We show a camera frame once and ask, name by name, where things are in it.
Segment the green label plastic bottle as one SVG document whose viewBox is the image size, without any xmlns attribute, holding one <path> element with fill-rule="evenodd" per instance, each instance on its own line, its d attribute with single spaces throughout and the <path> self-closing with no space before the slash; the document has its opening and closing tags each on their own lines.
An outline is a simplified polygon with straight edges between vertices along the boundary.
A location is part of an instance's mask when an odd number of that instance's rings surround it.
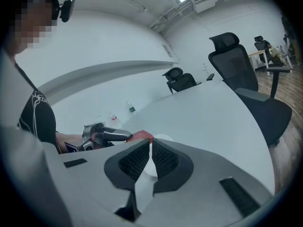
<svg viewBox="0 0 303 227">
<path fill-rule="evenodd" d="M 135 109 L 135 107 L 133 106 L 133 104 L 131 104 L 129 101 L 127 102 L 127 106 L 128 106 L 128 109 L 131 113 L 132 116 L 136 116 L 137 114 L 137 111 Z"/>
</svg>

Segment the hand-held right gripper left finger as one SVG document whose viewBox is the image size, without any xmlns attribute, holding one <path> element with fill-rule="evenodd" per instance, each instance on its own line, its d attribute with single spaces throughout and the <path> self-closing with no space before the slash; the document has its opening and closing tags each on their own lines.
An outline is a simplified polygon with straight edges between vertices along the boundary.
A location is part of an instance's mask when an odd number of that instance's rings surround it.
<svg viewBox="0 0 303 227">
<path fill-rule="evenodd" d="M 135 183 L 149 160 L 148 139 L 60 156 L 73 181 L 109 212 L 135 222 Z"/>
</svg>

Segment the white round plate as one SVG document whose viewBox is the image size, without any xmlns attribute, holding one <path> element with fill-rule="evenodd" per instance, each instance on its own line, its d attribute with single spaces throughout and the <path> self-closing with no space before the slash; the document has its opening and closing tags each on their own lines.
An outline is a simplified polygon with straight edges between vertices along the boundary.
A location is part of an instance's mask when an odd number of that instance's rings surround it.
<svg viewBox="0 0 303 227">
<path fill-rule="evenodd" d="M 154 136 L 154 138 L 161 139 L 161 140 L 168 140 L 168 141 L 173 141 L 173 139 L 167 135 L 167 134 L 157 134 Z M 148 174 L 151 177 L 157 178 L 157 172 L 156 172 L 156 167 L 155 164 L 152 160 L 152 144 L 150 144 L 150 152 L 149 152 L 149 160 L 147 162 L 147 165 L 144 168 L 144 171 L 146 174 Z"/>
</svg>

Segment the white ceiling air conditioner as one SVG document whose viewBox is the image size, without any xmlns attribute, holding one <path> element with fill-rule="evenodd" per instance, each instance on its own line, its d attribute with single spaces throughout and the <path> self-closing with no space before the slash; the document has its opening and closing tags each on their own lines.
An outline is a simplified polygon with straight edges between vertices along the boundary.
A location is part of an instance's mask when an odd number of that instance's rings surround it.
<svg viewBox="0 0 303 227">
<path fill-rule="evenodd" d="M 196 13 L 201 13 L 213 8 L 218 0 L 192 0 L 193 9 Z"/>
</svg>

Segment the person's black printed shirt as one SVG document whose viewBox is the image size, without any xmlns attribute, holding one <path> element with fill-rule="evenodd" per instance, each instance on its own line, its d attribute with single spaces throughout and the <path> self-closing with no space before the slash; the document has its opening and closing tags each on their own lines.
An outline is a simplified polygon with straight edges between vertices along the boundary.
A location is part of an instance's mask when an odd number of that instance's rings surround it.
<svg viewBox="0 0 303 227">
<path fill-rule="evenodd" d="M 18 127 L 35 135 L 41 142 L 48 142 L 56 147 L 61 154 L 61 149 L 56 138 L 56 120 L 51 106 L 48 104 L 44 94 L 39 91 L 26 73 L 15 64 L 19 73 L 33 87 L 34 91 L 26 103 Z"/>
</svg>

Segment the black mesh office chair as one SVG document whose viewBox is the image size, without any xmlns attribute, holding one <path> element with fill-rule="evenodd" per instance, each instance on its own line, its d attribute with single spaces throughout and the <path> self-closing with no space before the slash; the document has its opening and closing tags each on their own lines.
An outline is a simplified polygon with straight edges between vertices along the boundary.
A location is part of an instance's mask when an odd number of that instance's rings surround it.
<svg viewBox="0 0 303 227">
<path fill-rule="evenodd" d="M 234 33 L 227 32 L 210 37 L 215 51 L 208 55 L 213 67 L 246 105 L 256 120 L 268 146 L 277 145 L 287 129 L 292 109 L 275 99 L 279 74 L 289 73 L 285 67 L 270 67 L 273 82 L 270 95 L 258 92 L 258 80 L 250 63 L 246 49 Z"/>
<path fill-rule="evenodd" d="M 202 83 L 200 81 L 195 81 L 190 73 L 183 73 L 183 70 L 179 67 L 170 69 L 162 76 L 168 80 L 167 85 L 172 94 L 173 90 L 179 92 Z"/>
<path fill-rule="evenodd" d="M 271 61 L 271 54 L 269 52 L 269 49 L 266 47 L 265 43 L 267 42 L 266 40 L 263 39 L 262 36 L 256 36 L 254 37 L 255 40 L 255 47 L 260 51 L 260 50 L 265 50 L 265 55 L 267 58 L 267 62 Z"/>
</svg>

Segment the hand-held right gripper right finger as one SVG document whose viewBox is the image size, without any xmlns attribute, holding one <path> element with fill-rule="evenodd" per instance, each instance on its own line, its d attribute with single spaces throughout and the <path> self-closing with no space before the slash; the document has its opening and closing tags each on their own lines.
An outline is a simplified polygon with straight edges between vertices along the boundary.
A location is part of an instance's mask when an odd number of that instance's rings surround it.
<svg viewBox="0 0 303 227">
<path fill-rule="evenodd" d="M 143 227 L 225 227 L 272 197 L 256 178 L 207 150 L 154 139 L 152 160 L 158 180 L 136 221 Z"/>
</svg>

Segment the person's left forearm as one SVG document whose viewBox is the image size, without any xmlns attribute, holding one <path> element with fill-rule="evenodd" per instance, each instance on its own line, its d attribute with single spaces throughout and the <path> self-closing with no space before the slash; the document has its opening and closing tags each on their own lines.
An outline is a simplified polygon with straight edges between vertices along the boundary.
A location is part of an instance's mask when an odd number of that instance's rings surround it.
<svg viewBox="0 0 303 227">
<path fill-rule="evenodd" d="M 60 147 L 62 154 L 68 153 L 68 150 L 65 145 L 66 142 L 78 141 L 81 138 L 82 138 L 82 135 L 78 135 L 78 134 L 63 134 L 63 133 L 56 132 L 57 143 L 58 143 L 58 146 Z"/>
</svg>

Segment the translucent red plastic piece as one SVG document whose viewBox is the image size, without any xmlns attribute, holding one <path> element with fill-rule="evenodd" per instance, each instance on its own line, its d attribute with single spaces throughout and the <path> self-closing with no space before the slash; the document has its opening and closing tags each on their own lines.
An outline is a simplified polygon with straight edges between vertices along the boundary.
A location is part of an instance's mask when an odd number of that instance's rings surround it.
<svg viewBox="0 0 303 227">
<path fill-rule="evenodd" d="M 140 140 L 140 139 L 149 139 L 149 142 L 152 143 L 153 138 L 154 138 L 154 136 L 151 133 L 149 133 L 145 130 L 141 130 L 141 131 L 133 133 L 132 137 L 130 139 L 126 140 L 126 142 Z"/>
</svg>

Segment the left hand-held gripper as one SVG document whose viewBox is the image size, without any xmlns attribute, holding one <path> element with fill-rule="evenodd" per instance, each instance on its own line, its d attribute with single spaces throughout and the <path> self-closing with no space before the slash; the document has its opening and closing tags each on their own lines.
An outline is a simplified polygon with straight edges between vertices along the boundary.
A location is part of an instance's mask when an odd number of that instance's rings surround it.
<svg viewBox="0 0 303 227">
<path fill-rule="evenodd" d="M 111 141 L 126 141 L 131 137 L 129 131 L 105 127 L 104 123 L 95 123 L 85 125 L 82 137 L 79 140 L 66 141 L 65 146 L 69 153 L 89 151 L 111 147 L 114 146 Z"/>
</svg>

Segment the red label plastic bottle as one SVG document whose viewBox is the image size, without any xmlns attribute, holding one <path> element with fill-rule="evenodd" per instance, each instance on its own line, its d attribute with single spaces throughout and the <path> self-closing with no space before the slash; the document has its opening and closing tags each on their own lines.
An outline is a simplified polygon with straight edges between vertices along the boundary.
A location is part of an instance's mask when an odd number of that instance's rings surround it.
<svg viewBox="0 0 303 227">
<path fill-rule="evenodd" d="M 121 123 L 120 123 L 119 118 L 117 117 L 117 115 L 113 112 L 108 112 L 108 113 L 109 113 L 109 118 L 110 118 L 112 128 L 120 129 L 121 128 Z"/>
</svg>

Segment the white desk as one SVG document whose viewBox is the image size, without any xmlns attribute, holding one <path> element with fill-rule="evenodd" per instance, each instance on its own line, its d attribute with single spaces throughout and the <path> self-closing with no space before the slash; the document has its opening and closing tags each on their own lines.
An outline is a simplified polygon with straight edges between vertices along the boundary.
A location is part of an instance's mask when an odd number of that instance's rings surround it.
<svg viewBox="0 0 303 227">
<path fill-rule="evenodd" d="M 263 62 L 260 59 L 260 55 L 263 55 L 265 62 Z M 269 68 L 269 63 L 267 60 L 265 50 L 258 50 L 254 53 L 249 54 L 248 57 L 250 59 L 250 62 L 251 62 L 251 65 L 252 65 L 254 71 L 256 71 L 256 69 L 260 69 L 261 67 L 264 67 L 264 66 L 266 67 L 266 69 Z"/>
</svg>

